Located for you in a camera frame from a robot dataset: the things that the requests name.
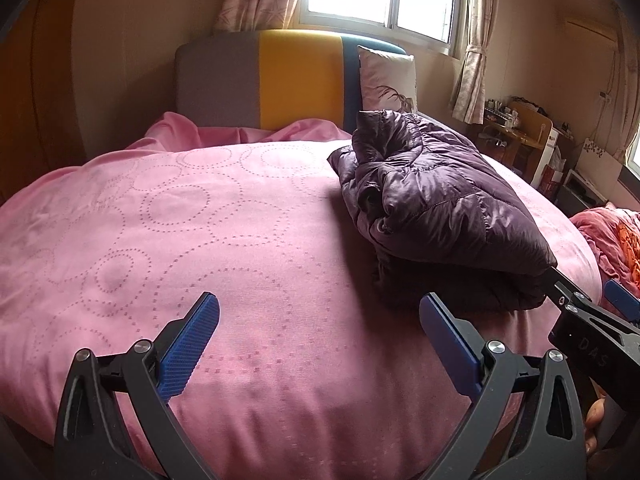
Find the pile of clothes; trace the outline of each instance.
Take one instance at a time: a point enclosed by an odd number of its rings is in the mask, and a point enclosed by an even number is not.
[[[527,310],[556,258],[509,184],[464,136],[416,114],[360,112],[328,159],[378,256],[389,306],[436,292],[456,314]]]

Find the pillow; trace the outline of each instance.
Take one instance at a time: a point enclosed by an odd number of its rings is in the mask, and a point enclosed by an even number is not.
[[[363,110],[417,111],[414,56],[358,45]]]

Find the purple jacket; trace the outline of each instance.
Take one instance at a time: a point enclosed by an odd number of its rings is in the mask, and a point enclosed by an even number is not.
[[[557,264],[531,214],[464,136],[426,118],[360,112],[329,163],[360,233],[378,254],[382,293],[415,304],[437,292],[453,311],[542,304]]]

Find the pink blanket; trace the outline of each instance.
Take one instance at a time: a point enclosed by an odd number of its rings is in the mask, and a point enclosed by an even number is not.
[[[468,400],[417,308],[389,312],[372,291],[375,254],[326,162],[347,139],[318,120],[269,135],[166,114],[129,150],[54,171],[12,197],[0,208],[0,411],[52,442],[79,348],[124,352],[208,290],[220,325],[170,406],[221,478],[398,480],[426,468]],[[212,147],[249,140],[290,142]],[[599,300],[580,233],[493,164],[561,270]],[[547,302],[472,321],[486,338],[540,355],[557,315]]]
[[[616,231],[618,224],[624,222],[640,236],[640,213],[629,209],[618,209],[615,206],[597,207],[578,213],[571,218],[571,222],[578,228],[593,251],[602,285],[609,280],[616,280],[636,298],[640,298],[640,289],[632,279],[632,273]],[[623,317],[604,297],[600,300],[600,306]]]

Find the silver bolt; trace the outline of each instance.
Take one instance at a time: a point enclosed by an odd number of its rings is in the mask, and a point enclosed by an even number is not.
[[[89,352],[87,348],[78,350],[76,352],[76,361],[80,361],[80,362],[86,361],[89,358],[89,355],[91,355],[91,352]]]
[[[147,339],[141,339],[135,345],[133,345],[133,349],[136,354],[143,354],[145,352],[148,352],[150,348],[151,341],[148,341]]]
[[[504,354],[506,349],[500,341],[489,341],[486,345],[494,354]]]
[[[549,358],[552,361],[559,363],[560,361],[562,361],[562,359],[564,359],[564,356],[562,355],[562,352],[559,352],[558,350],[549,350]]]

